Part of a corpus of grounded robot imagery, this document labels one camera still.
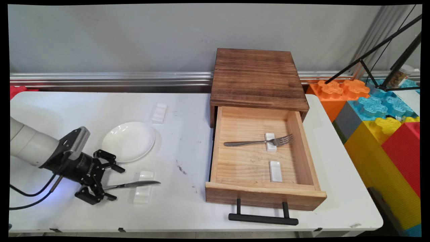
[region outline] wooden box top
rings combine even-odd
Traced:
[[[291,53],[270,50],[218,49],[210,105],[309,110]]]

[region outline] white plate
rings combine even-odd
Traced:
[[[131,162],[143,157],[155,142],[151,126],[141,122],[118,125],[103,139],[101,149],[116,155],[117,162]]]

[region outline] red object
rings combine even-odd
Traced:
[[[420,189],[420,122],[404,123],[383,144],[385,153],[419,198]]]
[[[38,89],[27,89],[24,86],[21,86],[21,87],[10,86],[10,100],[12,100],[12,98],[15,97],[18,93],[25,92],[25,91],[37,92],[39,90]]]

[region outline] wooden drawer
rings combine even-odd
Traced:
[[[267,152],[265,144],[225,147],[224,142],[264,140],[294,135],[290,144]],[[270,181],[270,161],[281,163],[282,183]],[[298,111],[218,107],[210,181],[206,201],[314,210],[326,198],[321,191]]]

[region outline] yellow foam block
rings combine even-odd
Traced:
[[[421,200],[403,178],[382,147],[361,166],[372,186],[383,196],[404,230],[421,223]]]
[[[413,118],[413,117],[406,117],[405,118],[405,116],[403,116],[403,117],[404,117],[404,119],[402,121],[402,124],[406,123],[406,122],[419,122],[420,121],[420,116],[418,116],[416,118]]]
[[[363,162],[380,146],[379,141],[369,129],[370,122],[372,121],[361,122],[344,145],[353,162]]]
[[[380,145],[402,125],[400,121],[394,118],[376,118],[375,121],[364,122]]]
[[[357,157],[357,155],[359,154],[359,150],[356,150],[356,148],[354,148],[351,145],[351,142],[346,142],[345,143],[345,150],[348,152],[352,163],[354,164],[355,168],[357,169],[358,174],[361,177],[361,180],[363,181],[364,185],[366,187],[371,187],[372,186],[372,181],[368,178],[366,172],[363,171],[363,167],[362,167],[362,162],[360,160],[360,158]]]

